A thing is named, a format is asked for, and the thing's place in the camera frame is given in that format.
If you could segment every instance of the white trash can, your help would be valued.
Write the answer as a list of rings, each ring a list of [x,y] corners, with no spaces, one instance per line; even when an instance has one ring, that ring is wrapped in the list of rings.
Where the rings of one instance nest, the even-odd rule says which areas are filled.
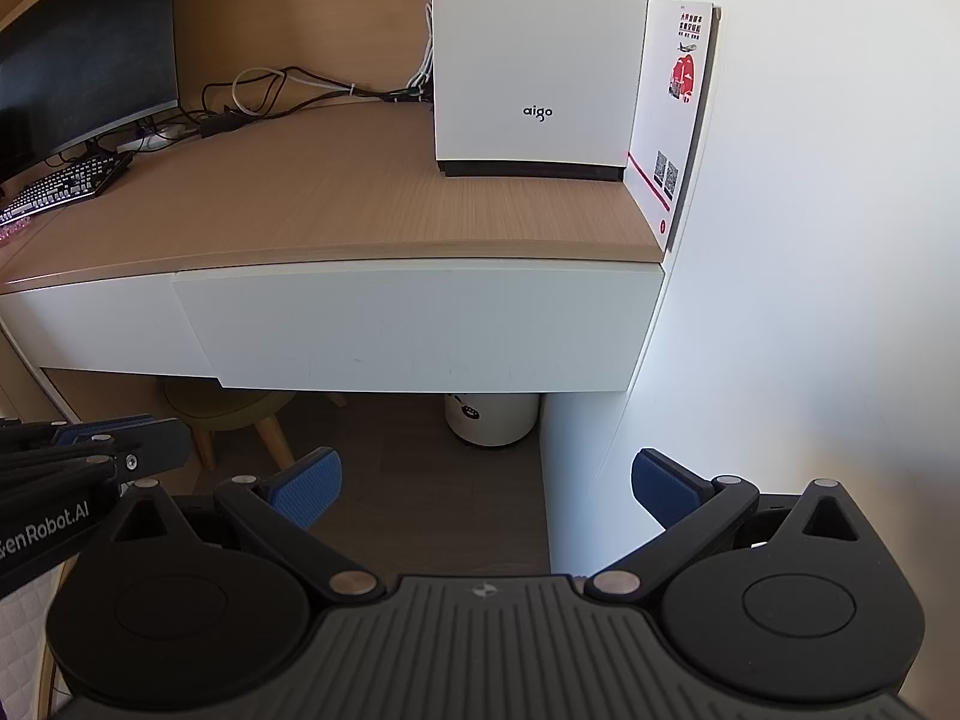
[[[536,425],[539,394],[447,395],[446,424],[465,442],[506,446]]]

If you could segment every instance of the white cable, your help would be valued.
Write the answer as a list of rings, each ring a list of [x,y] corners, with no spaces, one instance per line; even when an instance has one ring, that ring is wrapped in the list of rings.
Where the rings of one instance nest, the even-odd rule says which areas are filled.
[[[299,76],[293,76],[290,73],[285,73],[285,71],[278,70],[277,68],[266,68],[266,67],[254,67],[247,68],[246,70],[240,71],[237,74],[237,77],[233,80],[232,86],[230,86],[230,93],[233,95],[233,102],[236,104],[237,108],[243,111],[247,116],[259,117],[265,116],[266,111],[263,113],[257,113],[256,111],[247,108],[246,105],[243,105],[240,100],[237,100],[237,84],[243,76],[251,73],[272,73],[274,76],[279,76],[281,79],[287,79],[288,81],[293,81],[294,83],[304,84],[304,86],[318,86],[320,89],[333,89],[335,91],[339,90],[352,90],[352,87],[347,86],[347,84],[333,84],[326,83],[325,81],[318,81],[314,79],[302,79]]]
[[[433,76],[433,0],[427,0],[426,4],[426,48],[424,49],[424,61],[421,62],[419,69],[407,81],[407,87],[422,87]]]

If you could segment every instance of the keyboard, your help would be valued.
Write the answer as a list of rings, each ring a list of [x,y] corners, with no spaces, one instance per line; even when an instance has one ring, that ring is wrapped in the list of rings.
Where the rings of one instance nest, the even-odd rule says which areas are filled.
[[[93,154],[25,186],[0,211],[0,224],[30,217],[56,206],[95,197],[130,165],[133,153]]]

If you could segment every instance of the white wall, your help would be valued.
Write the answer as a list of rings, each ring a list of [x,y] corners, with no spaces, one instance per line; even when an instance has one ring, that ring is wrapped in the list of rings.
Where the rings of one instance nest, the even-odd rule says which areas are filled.
[[[545,407],[554,568],[592,573],[658,531],[630,492],[642,446],[769,491],[839,477],[925,604],[908,697],[951,716],[960,0],[707,1],[700,163],[635,384]]]

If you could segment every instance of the aigo logo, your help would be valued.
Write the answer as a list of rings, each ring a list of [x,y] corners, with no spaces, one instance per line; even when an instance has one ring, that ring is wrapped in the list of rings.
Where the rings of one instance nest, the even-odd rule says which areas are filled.
[[[553,116],[553,109],[552,108],[524,108],[523,114],[525,116],[532,116],[541,122],[545,122],[548,116]]]

